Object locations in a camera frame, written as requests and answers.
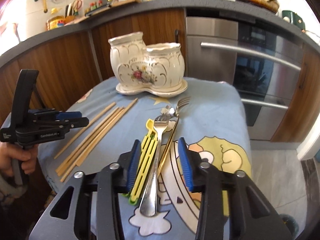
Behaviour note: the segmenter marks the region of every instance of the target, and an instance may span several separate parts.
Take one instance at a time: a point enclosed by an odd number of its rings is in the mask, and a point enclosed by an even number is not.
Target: screw
[[[74,176],[76,179],[82,178],[83,172],[82,172],[82,171],[77,171],[73,176]]]
[[[243,177],[245,177],[245,172],[242,171],[242,170],[238,170],[238,171],[236,171],[236,175],[237,175],[238,177],[240,177],[240,178],[243,178]]]
[[[112,170],[116,170],[120,167],[119,163],[111,163],[109,168]]]
[[[200,167],[201,167],[201,168],[204,168],[204,169],[207,169],[207,168],[210,167],[210,163],[208,163],[208,162],[201,162],[201,163],[200,163]]]

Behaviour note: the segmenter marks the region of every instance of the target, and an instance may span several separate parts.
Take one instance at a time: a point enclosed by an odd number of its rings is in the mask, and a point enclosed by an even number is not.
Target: star print
[[[151,99],[153,99],[155,101],[155,103],[153,104],[154,106],[159,104],[159,103],[170,104],[170,102],[168,101],[167,98],[160,98],[160,97],[157,97],[157,98],[149,97],[149,98],[151,98]]]

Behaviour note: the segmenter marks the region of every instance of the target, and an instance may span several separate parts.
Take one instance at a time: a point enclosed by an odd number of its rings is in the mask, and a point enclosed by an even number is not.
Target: oven
[[[250,139],[271,140],[298,82],[301,46],[250,24],[204,17],[186,23],[187,76],[232,84]]]

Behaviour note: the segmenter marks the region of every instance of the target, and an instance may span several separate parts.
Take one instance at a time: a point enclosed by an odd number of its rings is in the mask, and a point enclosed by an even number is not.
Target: tile floor
[[[297,152],[253,150],[252,177],[279,214],[295,218],[299,235],[306,225],[307,192]]]

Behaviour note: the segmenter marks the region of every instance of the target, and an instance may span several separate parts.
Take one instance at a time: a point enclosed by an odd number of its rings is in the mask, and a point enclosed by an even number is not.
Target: white ceramic pot
[[[185,69],[179,43],[159,43],[141,48],[140,56],[118,67],[123,90],[150,88],[155,92],[172,92],[182,86]]]
[[[129,60],[133,57],[141,55],[141,49],[146,46],[142,40],[142,36],[142,32],[136,32],[108,40],[111,45],[110,61],[112,70],[123,86],[128,84],[118,74],[118,68],[121,64],[128,64]]]

